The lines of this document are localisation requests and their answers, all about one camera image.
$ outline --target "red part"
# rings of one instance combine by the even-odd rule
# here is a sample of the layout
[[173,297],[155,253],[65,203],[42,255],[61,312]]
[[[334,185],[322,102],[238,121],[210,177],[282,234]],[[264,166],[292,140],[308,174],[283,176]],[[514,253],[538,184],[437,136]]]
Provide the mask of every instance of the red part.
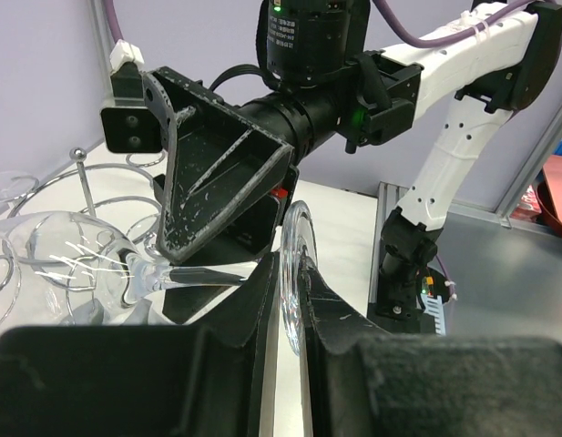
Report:
[[562,237],[562,222],[556,217],[554,204],[552,203],[546,182],[541,183],[537,187],[537,200],[542,208],[542,216],[546,224]]
[[275,188],[273,191],[271,191],[271,194],[275,198],[284,199],[289,196],[289,191],[284,188]]

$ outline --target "gray surface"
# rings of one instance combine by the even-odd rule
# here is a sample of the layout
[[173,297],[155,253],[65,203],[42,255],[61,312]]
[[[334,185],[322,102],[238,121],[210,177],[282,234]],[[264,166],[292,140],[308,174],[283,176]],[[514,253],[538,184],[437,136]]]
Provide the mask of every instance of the gray surface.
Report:
[[[380,186],[374,264],[383,221],[404,192]],[[562,239],[533,229],[449,214],[438,240],[457,284],[458,301],[446,307],[449,335],[534,335],[562,342]],[[375,284],[373,274],[371,290]]]
[[104,97],[86,1],[0,2],[0,170],[43,180],[102,138]]
[[[148,67],[169,65],[191,78],[209,83],[229,66],[256,61],[254,34],[259,0],[181,1],[116,0],[126,39],[143,50]],[[414,35],[424,35],[457,18],[471,0],[392,0],[391,6]],[[372,12],[367,48],[398,43],[382,18]],[[221,94],[238,104],[262,95],[256,77],[234,79]],[[411,132],[382,147],[367,147],[355,156],[344,153],[334,138],[301,164],[305,180],[335,188],[374,194],[379,181],[409,187],[424,163],[440,127],[448,100],[433,107]],[[466,203],[495,209],[562,105],[562,56],[545,93],[518,115],[489,145],[458,194]]]

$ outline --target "black bracket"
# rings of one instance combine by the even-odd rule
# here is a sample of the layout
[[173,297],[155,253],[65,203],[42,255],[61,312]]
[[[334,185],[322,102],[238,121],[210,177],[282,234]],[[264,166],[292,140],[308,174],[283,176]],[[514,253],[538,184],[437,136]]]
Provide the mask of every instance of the black bracket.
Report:
[[347,153],[358,147],[378,146],[410,129],[414,122],[422,67],[403,66],[382,56],[364,52],[350,66],[359,67],[358,80],[347,77],[341,124]]
[[113,96],[105,102],[100,119],[105,141],[113,153],[158,153],[158,121],[145,106],[141,74],[136,64],[127,62],[110,81]]
[[392,211],[383,225],[378,290],[368,317],[390,332],[434,332],[434,320],[417,308],[423,275],[437,253],[442,229],[426,231]]
[[143,87],[168,151],[158,233],[166,259],[187,261],[259,201],[276,202],[280,221],[284,205],[262,198],[287,181],[291,145],[170,68],[145,74]]

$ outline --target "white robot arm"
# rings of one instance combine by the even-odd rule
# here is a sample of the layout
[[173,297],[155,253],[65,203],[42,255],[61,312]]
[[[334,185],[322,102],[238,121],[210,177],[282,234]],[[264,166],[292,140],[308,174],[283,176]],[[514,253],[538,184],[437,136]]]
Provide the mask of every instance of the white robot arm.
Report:
[[[424,39],[447,36],[477,23],[506,7],[500,3],[481,4],[472,13],[441,27]],[[424,67],[416,103],[416,116],[430,106],[479,77],[520,63],[536,29],[537,15],[519,11],[460,43],[430,50],[398,45],[385,49],[383,56],[403,64]],[[398,206],[403,216],[426,230],[440,229],[456,191],[496,131],[513,115],[497,109],[485,112],[486,102],[472,97],[454,100],[441,136],[424,163],[418,179]]]
[[[482,3],[423,39],[465,30],[503,7],[506,5]],[[450,46],[417,49],[398,45],[384,50],[384,57],[423,67],[414,119],[442,97],[456,93],[442,133],[417,180],[383,226],[385,257],[369,316],[386,324],[386,329],[419,331],[416,326],[408,328],[407,323],[420,319],[416,281],[422,279],[420,272],[436,255],[435,242],[457,190],[485,145],[516,111],[535,100],[555,67],[561,40],[559,36],[547,37],[546,25],[541,14],[521,9]],[[518,97],[507,97],[514,90]]]

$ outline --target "white cable tie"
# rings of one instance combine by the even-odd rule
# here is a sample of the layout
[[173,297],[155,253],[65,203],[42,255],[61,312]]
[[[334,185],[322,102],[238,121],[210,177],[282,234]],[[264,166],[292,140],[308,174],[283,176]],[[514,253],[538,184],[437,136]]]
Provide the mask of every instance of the white cable tie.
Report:
[[483,42],[481,40],[481,31],[479,30],[479,25],[483,25],[485,27],[484,32],[487,40],[491,38],[491,29],[489,28],[489,23],[487,23],[487,20],[485,18],[478,18],[476,15],[473,15],[471,13],[468,13],[468,16],[464,15],[465,13],[461,14],[461,22],[465,23],[466,25],[468,25],[469,23],[473,23],[473,21],[475,20],[475,23],[469,26],[473,27],[473,29],[475,30],[475,38],[478,44],[481,44]]

